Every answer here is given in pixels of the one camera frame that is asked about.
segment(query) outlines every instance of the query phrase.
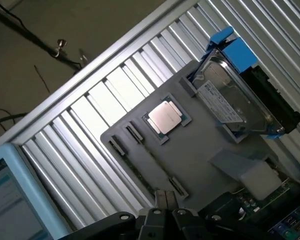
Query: white sticker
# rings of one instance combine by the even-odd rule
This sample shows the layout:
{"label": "white sticker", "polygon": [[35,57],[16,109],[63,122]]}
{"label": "white sticker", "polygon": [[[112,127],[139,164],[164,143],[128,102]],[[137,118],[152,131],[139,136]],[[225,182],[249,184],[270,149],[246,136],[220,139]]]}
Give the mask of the white sticker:
{"label": "white sticker", "polygon": [[242,123],[243,120],[221,95],[211,81],[206,81],[198,89],[199,97],[214,113],[221,123]]}

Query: black cable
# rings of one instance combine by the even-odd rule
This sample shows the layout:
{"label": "black cable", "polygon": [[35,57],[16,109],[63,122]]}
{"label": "black cable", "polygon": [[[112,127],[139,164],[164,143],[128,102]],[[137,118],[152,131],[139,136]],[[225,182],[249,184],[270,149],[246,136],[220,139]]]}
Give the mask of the black cable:
{"label": "black cable", "polygon": [[36,44],[38,47],[40,47],[41,49],[43,49],[45,52],[47,52],[52,58],[60,60],[61,62],[65,62],[65,63],[71,63],[71,64],[76,64],[79,66],[79,70],[82,69],[82,66],[80,64],[80,62],[76,62],[76,61],[71,61],[70,59],[67,59],[66,57],[63,57],[59,52],[57,52],[57,55],[53,55],[51,52],[49,52],[47,49],[45,49],[45,47],[42,47],[42,45],[44,45],[44,43],[42,42],[42,40],[36,36],[32,31],[30,31],[22,22],[22,20],[14,15],[12,12],[10,12],[8,9],[6,9],[4,6],[2,6],[0,4],[0,9],[2,11],[4,11],[6,14],[8,14],[9,16],[13,17],[14,19],[16,19],[20,25],[23,27],[24,30],[26,30],[32,37],[35,38],[35,41],[32,39],[32,42],[34,44]]}
{"label": "black cable", "polygon": [[6,116],[6,117],[3,117],[3,118],[0,118],[0,123],[5,122],[5,121],[8,121],[8,120],[10,120],[10,119],[18,119],[18,118],[22,118],[22,117],[24,117],[25,115],[27,115],[27,113],[20,113],[20,114],[16,114],[16,115],[12,115],[12,116]]}
{"label": "black cable", "polygon": [[12,116],[12,114],[10,112],[8,112],[7,110],[3,109],[3,108],[0,108],[0,111],[3,111],[7,114],[9,114],[10,116]]}
{"label": "black cable", "polygon": [[46,84],[46,81],[44,80],[44,78],[40,74],[39,69],[37,68],[37,66],[36,65],[33,65],[33,66],[34,66],[34,69],[35,69],[36,73],[39,75],[39,78],[42,80],[42,82],[43,82],[46,90],[48,91],[48,93],[51,93],[50,90],[49,90],[49,88],[48,88],[48,86],[47,86],[47,84]]}
{"label": "black cable", "polygon": [[2,129],[6,132],[7,129],[5,128],[5,126],[3,126],[3,124],[0,122],[0,126],[2,127]]}

